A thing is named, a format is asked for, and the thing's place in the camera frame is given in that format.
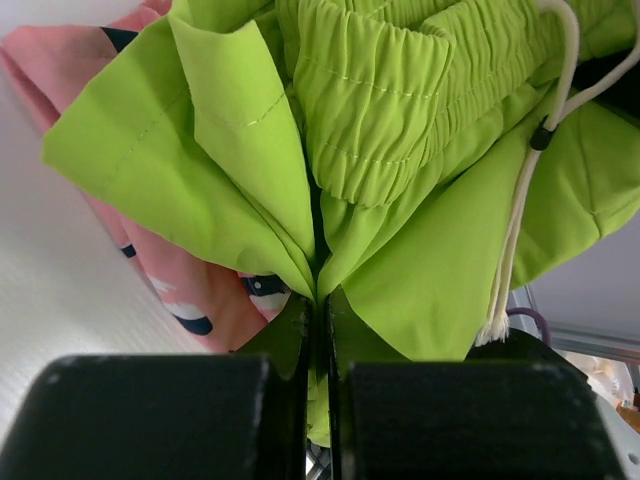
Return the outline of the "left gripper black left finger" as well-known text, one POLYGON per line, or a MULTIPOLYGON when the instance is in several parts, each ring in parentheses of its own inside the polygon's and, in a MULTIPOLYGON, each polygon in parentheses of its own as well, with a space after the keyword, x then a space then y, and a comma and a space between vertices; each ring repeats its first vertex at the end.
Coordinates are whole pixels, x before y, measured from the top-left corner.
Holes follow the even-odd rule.
POLYGON ((301 479, 311 308, 226 355, 78 355, 32 383, 5 479, 301 479))

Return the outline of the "lime green shorts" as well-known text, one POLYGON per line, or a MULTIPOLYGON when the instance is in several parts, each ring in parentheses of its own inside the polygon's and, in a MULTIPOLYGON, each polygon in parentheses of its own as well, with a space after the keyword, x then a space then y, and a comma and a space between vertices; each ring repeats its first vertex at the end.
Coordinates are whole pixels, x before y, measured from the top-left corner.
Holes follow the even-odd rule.
POLYGON ((639 207, 639 132, 569 92, 629 1, 177 1, 43 161, 208 262, 275 275, 412 361, 500 338, 507 294, 639 207))

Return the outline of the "pink shark print shorts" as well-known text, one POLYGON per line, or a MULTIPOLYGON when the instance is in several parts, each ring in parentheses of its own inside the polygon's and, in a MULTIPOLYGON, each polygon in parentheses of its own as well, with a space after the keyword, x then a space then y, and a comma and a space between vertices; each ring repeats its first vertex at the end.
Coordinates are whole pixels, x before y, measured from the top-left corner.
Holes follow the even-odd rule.
MULTIPOLYGON (((1 39, 1 66, 41 131, 49 130, 86 84, 168 1, 144 1, 103 27, 20 26, 1 39)), ((285 307, 290 289, 275 275, 250 275, 206 262, 87 196, 114 243, 190 334, 211 351, 247 343, 285 307)))

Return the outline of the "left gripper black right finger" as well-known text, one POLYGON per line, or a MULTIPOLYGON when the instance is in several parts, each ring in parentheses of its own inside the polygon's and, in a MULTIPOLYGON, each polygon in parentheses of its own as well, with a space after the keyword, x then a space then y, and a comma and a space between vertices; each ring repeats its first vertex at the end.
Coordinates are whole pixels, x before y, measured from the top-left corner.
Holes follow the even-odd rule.
POLYGON ((342 291, 325 317, 336 479, 631 479, 635 433, 586 376, 514 331, 413 362, 342 291))

